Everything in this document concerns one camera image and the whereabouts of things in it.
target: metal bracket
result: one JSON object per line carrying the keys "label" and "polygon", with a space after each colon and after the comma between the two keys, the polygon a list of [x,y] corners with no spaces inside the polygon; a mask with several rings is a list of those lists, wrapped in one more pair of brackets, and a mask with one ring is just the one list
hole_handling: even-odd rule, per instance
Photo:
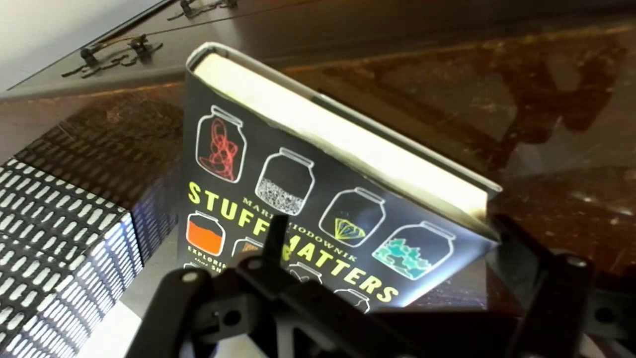
{"label": "metal bracket", "polygon": [[86,65],[82,65],[76,71],[70,71],[70,73],[62,75],[62,79],[72,79],[76,75],[82,75],[82,79],[86,81],[86,79],[98,77],[98,75],[102,75],[106,71],[120,69],[120,67],[132,69],[138,63],[152,65],[154,55],[164,49],[164,45],[156,45],[156,47],[150,45],[148,37],[144,35],[144,37],[132,39],[128,49],[116,51],[116,53],[108,55],[106,59],[98,61],[96,55],[102,53],[104,49],[114,47],[114,45],[116,43],[104,43],[104,45],[82,49],[80,57],[82,57],[82,61]]}
{"label": "metal bracket", "polygon": [[209,7],[201,7],[201,9],[194,9],[196,0],[180,0],[182,13],[176,17],[170,17],[168,21],[174,23],[178,19],[188,19],[188,21],[196,21],[201,15],[213,13],[217,9],[231,9],[237,11],[239,9],[239,0],[219,0],[215,5]]}

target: reflective surface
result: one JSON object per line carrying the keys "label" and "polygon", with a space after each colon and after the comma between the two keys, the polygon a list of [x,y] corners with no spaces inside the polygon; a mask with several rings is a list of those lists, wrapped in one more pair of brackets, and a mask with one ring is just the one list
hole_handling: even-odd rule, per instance
{"label": "reflective surface", "polygon": [[633,25],[295,69],[360,108],[496,180],[494,214],[603,273],[636,265]]}

